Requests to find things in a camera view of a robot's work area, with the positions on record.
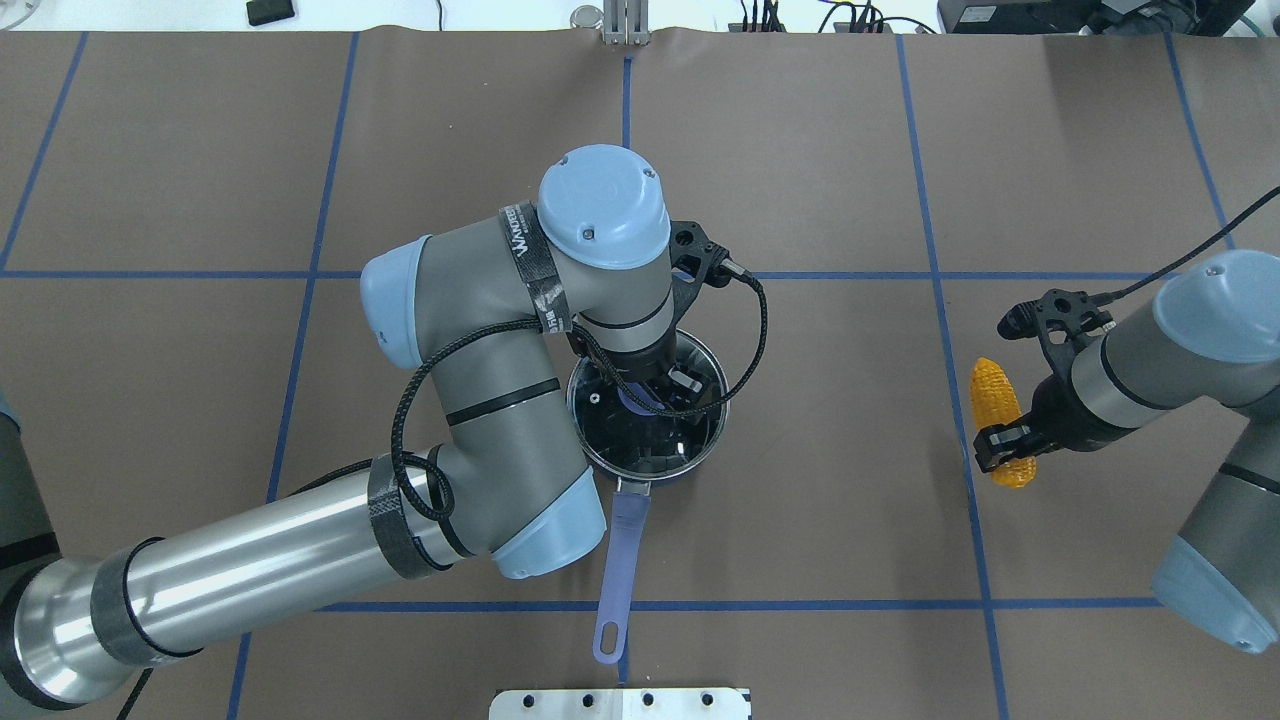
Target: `velcro strap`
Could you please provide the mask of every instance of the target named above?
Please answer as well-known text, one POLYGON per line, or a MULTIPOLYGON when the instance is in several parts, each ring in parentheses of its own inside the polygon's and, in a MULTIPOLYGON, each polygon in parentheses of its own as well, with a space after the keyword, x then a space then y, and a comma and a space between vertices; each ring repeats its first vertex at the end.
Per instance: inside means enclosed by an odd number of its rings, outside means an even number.
POLYGON ((173 652, 156 644, 138 623, 129 601, 129 565, 145 547, 164 538, 148 538, 102 561, 90 591, 90 619, 102 650, 125 665, 156 667, 200 652, 173 652))
POLYGON ((529 288, 529 299, 543 323, 544 333, 563 333, 570 327, 568 300, 552 256, 550 240, 538 223, 538 210, 531 202, 507 205, 498 213, 507 249, 516 261, 520 279, 529 288))
POLYGON ((431 559, 422 541, 410 529, 390 455, 375 457, 369 469, 369 524, 387 564, 406 580, 452 568, 431 559))

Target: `purple handle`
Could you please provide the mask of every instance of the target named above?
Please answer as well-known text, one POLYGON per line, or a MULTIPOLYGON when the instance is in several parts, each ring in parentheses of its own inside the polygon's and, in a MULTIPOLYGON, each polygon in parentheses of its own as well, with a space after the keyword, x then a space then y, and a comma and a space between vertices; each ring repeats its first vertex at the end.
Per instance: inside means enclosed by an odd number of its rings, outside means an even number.
POLYGON ((604 559, 604 584, 600 607, 595 612, 595 641, 591 652, 604 665, 622 657, 627 644, 627 618, 631 615, 631 591, 636 583, 636 560, 640 557, 640 536, 649 515, 649 496, 635 492, 613 493, 613 518, 609 523, 609 553, 604 559), (617 629, 613 651, 605 652, 604 632, 617 629))

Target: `black cable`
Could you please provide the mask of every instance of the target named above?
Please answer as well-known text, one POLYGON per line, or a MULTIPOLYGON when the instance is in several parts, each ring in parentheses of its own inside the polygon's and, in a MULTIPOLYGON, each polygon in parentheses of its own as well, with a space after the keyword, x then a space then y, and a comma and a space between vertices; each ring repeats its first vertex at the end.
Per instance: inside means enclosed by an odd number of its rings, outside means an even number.
POLYGON ((863 8, 864 13, 868 13, 868 12, 870 13, 870 18, 872 18, 870 22, 872 22, 872 24, 874 24, 877 22, 876 20, 877 15, 883 15, 883 13, 881 13, 878 8, 876 8, 874 5, 872 5, 869 3, 867 5, 858 5, 855 3, 832 3, 831 9, 827 10, 827 15, 824 18, 822 18, 822 24, 818 26, 818 32, 822 32, 822 31, 827 29, 827 20, 829 20, 831 15, 836 14, 836 10, 840 9, 840 8, 849 8, 849 31, 850 32, 852 32, 854 26, 859 22, 858 20, 858 9, 859 8, 863 8))
POLYGON ((854 22, 854 15, 858 14, 858 10, 855 9, 856 5, 854 5, 852 3, 836 3, 836 4, 833 4, 831 6, 829 10, 827 10, 827 15, 822 18, 822 24, 818 26, 818 32, 822 32, 822 31, 827 29, 827 20, 829 20, 831 15, 835 15, 836 10, 838 10, 841 8, 850 8, 850 10, 849 10, 849 22, 854 22))
MULTIPOLYGON (((404 464, 408 465, 408 466, 411 466, 411 468, 419 468, 421 470, 426 470, 429 473, 433 470, 433 468, 430 465, 428 465, 428 460, 425 460, 422 457, 419 457, 417 455, 413 455, 412 452, 406 452, 404 454, 404 464)), ((316 479, 311 480, 310 483, 300 487, 298 489, 291 492, 289 497, 293 497, 294 495, 302 495, 302 493, 305 493, 305 492, 307 492, 310 489, 316 489, 317 487, 326 486, 326 484, 337 480, 338 478, 346 478, 347 475, 349 475, 352 473, 358 473, 361 470, 367 470, 367 469, 370 469, 372 466, 374 466, 374 459, 372 457, 366 457, 365 460, 361 460, 360 462, 352 462, 351 465, 347 465, 346 468, 338 468, 337 470, 333 470, 332 473, 325 473, 320 478, 316 478, 316 479)), ((439 474, 436 474, 435 478, 436 478, 436 480, 439 480, 440 479, 439 474)), ((449 487, 447 492, 448 492, 449 498, 452 501, 453 488, 449 487)), ((442 493, 440 500, 444 500, 443 493, 442 493)))
MULTIPOLYGON (((769 332, 769 306, 768 301, 764 297, 764 286, 762 286, 760 281, 758 281, 750 273, 745 273, 741 277, 736 277, 736 279, 739 279, 740 282, 748 284, 751 290, 754 290, 756 297, 759 299, 760 340, 755 348, 755 356, 751 357, 751 364, 748 365, 746 372, 742 373, 742 377, 739 378, 737 383, 719 398, 700 407, 695 407, 691 410, 678 410, 678 411, 653 407, 652 405, 648 404, 648 401, 636 395, 636 392, 626 384, 626 380, 622 379, 622 375, 618 372, 618 369, 613 365, 612 361, 609 361, 608 354, 604 351, 603 347, 600 347, 599 341, 596 341, 589 332, 586 332, 585 328, 582 328, 582 325, 577 323, 573 324, 573 332, 577 333, 579 337, 584 340, 584 342, 586 342, 588 347, 590 347, 591 350, 591 355, 599 359, 600 365, 604 366, 604 372, 609 377, 609 379, 614 384, 617 384, 622 389, 622 392, 632 401, 635 401, 640 407, 648 410, 649 413, 653 413, 654 415, 659 415, 663 418, 687 418, 690 415, 703 414, 716 407, 719 407, 721 405, 724 405, 735 395, 737 395, 739 391, 742 389, 744 386, 746 386, 746 382, 751 378, 751 374, 755 373, 755 369, 760 365, 760 360, 764 357, 764 345, 769 332)), ((425 457, 413 455, 412 452, 404 450, 404 420, 408 418, 410 407, 412 407, 413 400, 417 397, 417 392, 422 387, 422 382, 426 379, 426 375, 431 372, 431 369, 435 368, 438 364, 440 364, 445 357, 453 355, 454 352, 462 350, 463 347, 471 345, 472 342, 476 342, 492 334, 498 334, 504 332, 513 332, 513 331, 541 332, 541 329, 543 329, 541 323, 536 319, 530 318, 525 320, 495 323, 493 325, 486 325, 477 331, 472 331, 454 340, 453 342, 445 345, 440 350, 435 351, 435 354, 428 357, 426 361, 422 363, 422 365, 420 365, 419 369, 413 372, 413 377, 411 377, 408 384, 404 386, 404 392, 401 395, 401 401, 396 406, 396 415, 392 419, 392 471, 394 473, 397 487, 399 487, 401 492, 404 493, 404 498, 408 500, 408 503, 413 506, 413 510, 416 510, 420 515, 422 515, 428 520, 439 523, 440 520, 447 519, 453 512, 454 501, 453 501, 453 489, 452 486, 449 484, 448 475, 444 474, 444 470, 442 470, 440 466, 436 465, 435 462, 425 457), (408 479, 408 473, 406 470, 407 466, 420 468, 435 477, 436 487, 440 492, 440 507, 431 507, 425 500, 422 500, 422 496, 419 495, 417 488, 415 488, 408 479)), ((326 473, 325 475, 315 480, 311 480, 310 483, 289 493, 289 496, 292 497, 294 495, 315 489, 338 478, 349 475, 352 473, 358 473, 361 470, 367 470, 371 466, 372 466, 372 459, 352 462, 351 465, 339 468, 337 470, 326 473)))
POLYGON ((858 15, 858 22, 855 22, 854 24, 849 26, 849 32, 865 32, 865 29, 868 27, 868 23, 867 23, 868 18, 874 19, 874 17, 876 17, 876 15, 872 14, 872 10, 874 10, 874 9, 876 9, 874 5, 872 5, 870 3, 867 3, 867 6, 863 8, 863 14, 858 15))
POLYGON ((445 345, 440 350, 436 350, 434 355, 426 359, 426 363, 422 363, 422 365, 413 372, 413 377, 410 378, 408 384, 404 386, 404 393, 401 396, 399 405, 396 406, 396 416, 392 419, 392 473, 396 475, 396 484, 399 486, 401 492, 404 493, 404 498, 408 500, 408 503, 413 506, 413 510, 417 510, 419 515, 426 518, 428 520, 439 523, 453 512, 453 493, 449 488, 449 478, 435 462, 431 462, 430 460, 424 460, 424 462, 429 466, 428 473, 435 475, 435 479, 439 483, 440 510, 435 510, 428 505, 428 502, 422 500, 422 496, 417 493, 417 489, 413 488, 413 484, 408 482, 408 473, 404 470, 404 466, 407 465, 404 462, 404 455, 407 455, 404 452, 404 419, 408 418, 408 409, 413 405, 413 398, 417 397, 417 391, 422 387, 422 380, 426 379, 431 368, 435 368, 442 360, 477 340, 512 331, 541 332, 543 324, 538 319, 530 318, 526 320, 495 323, 493 325, 472 331, 445 345))
POLYGON ((1129 287, 1126 287, 1124 290, 1117 290, 1115 292, 1103 292, 1103 293, 1098 293, 1098 295, 1091 295, 1089 300, 1092 300, 1093 304, 1096 304, 1098 307, 1101 307, 1103 305, 1110 305, 1111 302, 1115 302, 1116 300, 1120 300, 1121 297, 1124 297, 1126 295, 1130 295, 1130 293, 1133 293, 1133 292, 1135 292, 1138 290, 1142 290, 1143 287, 1147 287, 1148 284, 1158 281, 1160 278, 1167 275, 1172 270, 1176 270, 1181 265, 1185 265, 1188 261, 1190 261, 1193 258, 1196 258, 1201 252, 1204 252, 1206 250, 1208 250, 1215 242, 1217 242, 1217 241, 1222 240, 1224 237, 1226 237, 1228 234, 1230 234, 1230 232, 1234 231, 1236 228, 1236 225, 1239 225, 1240 223, 1243 223, 1244 220, 1247 220, 1249 218, 1249 215, 1252 215, 1253 213, 1256 213, 1260 208, 1262 208, 1267 202, 1271 202, 1272 200, 1275 200, 1277 195, 1280 195, 1280 186, 1271 188, 1266 195, 1263 195, 1262 197, 1257 199, 1253 202, 1253 205, 1249 205, 1248 208, 1245 208, 1243 213, 1240 213, 1239 215, 1235 217, 1235 219, 1233 219, 1230 223, 1226 223, 1225 225, 1222 225, 1222 229, 1220 229, 1216 233, 1213 233, 1212 236, 1210 236, 1208 240, 1206 240, 1204 242, 1199 243, 1194 250, 1192 250, 1187 255, 1183 255, 1178 260, 1174 260, 1172 263, 1165 265, 1164 268, 1156 270, 1155 273, 1151 273, 1149 275, 1142 278, 1140 281, 1133 283, 1132 286, 1129 286, 1129 287))
POLYGON ((937 31, 934 31, 932 27, 922 23, 920 20, 918 20, 915 18, 908 18, 908 17, 902 17, 902 15, 892 15, 892 17, 888 17, 888 18, 881 17, 881 19, 877 20, 879 23, 879 31, 878 32, 884 32, 884 23, 887 23, 888 20, 906 20, 909 23, 915 23, 918 27, 923 27, 924 32, 927 32, 929 35, 937 35, 937 31))
MULTIPOLYGON (((541 332, 541 322, 532 318, 486 325, 477 331, 472 331, 435 351, 434 355, 428 357, 426 361, 413 372, 413 377, 410 378, 408 384, 404 387, 404 392, 401 395, 399 405, 396 406, 396 416, 392 419, 392 473, 396 477, 396 486, 404 493, 404 498, 408 500, 408 503, 413 506, 413 510, 416 510, 419 515, 426 518, 428 520, 439 523, 453 514, 453 487, 449 484, 449 477, 444 474, 444 470, 442 470, 435 462, 404 450, 404 420, 408 418, 408 410, 413 405, 413 398, 417 397, 417 391, 422 387, 422 382, 426 379, 426 375, 445 357, 453 355, 472 342, 476 342, 477 340, 512 331, 541 332), (417 488, 415 488, 413 483, 408 479, 408 470, 406 468, 410 466, 419 468, 435 477, 436 488, 440 492, 440 507, 431 507, 422 498, 422 496, 419 495, 417 488)), ((346 468, 339 468, 332 473, 326 473, 324 477, 311 480, 310 483, 293 491, 291 496, 308 489, 315 489, 338 478, 349 475, 351 473, 367 470, 372 466, 372 459, 361 460, 360 462, 352 462, 346 468)))
POLYGON ((755 356, 751 357, 751 364, 746 366, 746 372, 742 373, 742 377, 739 378, 737 383, 730 388, 728 392, 717 400, 690 410, 666 410, 663 407, 654 407, 650 405, 649 401, 640 397, 640 395, 631 389, 631 386, 622 379, 621 373, 618 373, 618 369, 613 366, 613 363, 609 363, 608 356, 600 347, 600 342, 591 337, 591 333, 586 332, 586 329, 577 323, 573 323, 573 332, 577 333, 577 336, 581 337, 582 341, 591 348, 591 355, 600 359, 600 364, 604 365, 604 373, 608 375, 609 380, 618 386, 618 389, 621 389, 623 395, 631 398, 632 402, 643 407, 645 411, 653 413, 659 418, 689 418, 691 415, 701 415, 703 413, 714 410, 716 407, 719 407, 732 400, 733 396, 737 395, 744 386, 746 386, 746 382, 751 379, 751 374, 755 373, 755 369, 760 365, 760 359, 764 357, 764 342, 769 334, 769 304, 764 299, 764 286, 762 286, 760 281, 755 279, 755 275, 751 273, 745 273, 741 277, 736 277, 736 279, 746 283, 751 290, 754 290, 760 301, 760 341, 755 347, 755 356))
POLYGON ((138 696, 142 694, 142 688, 147 685, 147 680, 151 679, 151 670, 154 667, 147 667, 138 675, 138 682, 133 685, 133 692, 129 693, 129 700, 124 701, 124 707, 120 708, 120 714, 115 716, 115 720, 127 720, 129 712, 133 712, 134 703, 138 702, 138 696))

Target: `black device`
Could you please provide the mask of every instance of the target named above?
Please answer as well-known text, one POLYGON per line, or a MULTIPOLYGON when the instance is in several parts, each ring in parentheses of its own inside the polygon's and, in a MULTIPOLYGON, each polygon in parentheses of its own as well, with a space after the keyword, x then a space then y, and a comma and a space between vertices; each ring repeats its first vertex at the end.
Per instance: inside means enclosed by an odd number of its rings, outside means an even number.
POLYGON ((948 33, 1220 36, 1253 0, 938 0, 948 33))
POLYGON ((253 27, 284 20, 296 14, 293 0, 250 0, 244 3, 244 12, 248 13, 248 24, 253 27))

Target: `yellow corn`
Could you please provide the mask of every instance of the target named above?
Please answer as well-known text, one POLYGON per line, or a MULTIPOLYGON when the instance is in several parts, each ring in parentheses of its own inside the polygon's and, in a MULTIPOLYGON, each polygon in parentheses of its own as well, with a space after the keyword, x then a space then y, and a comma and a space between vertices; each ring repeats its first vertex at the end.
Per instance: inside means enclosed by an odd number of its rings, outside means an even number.
MULTIPOLYGON (((978 428, 1009 424, 1021 416, 1014 386, 1009 384, 1004 368, 986 357, 979 357, 969 378, 969 402, 978 428)), ((991 479, 1010 488, 1020 488, 1036 478, 1036 459, 1011 460, 996 468, 991 479)))

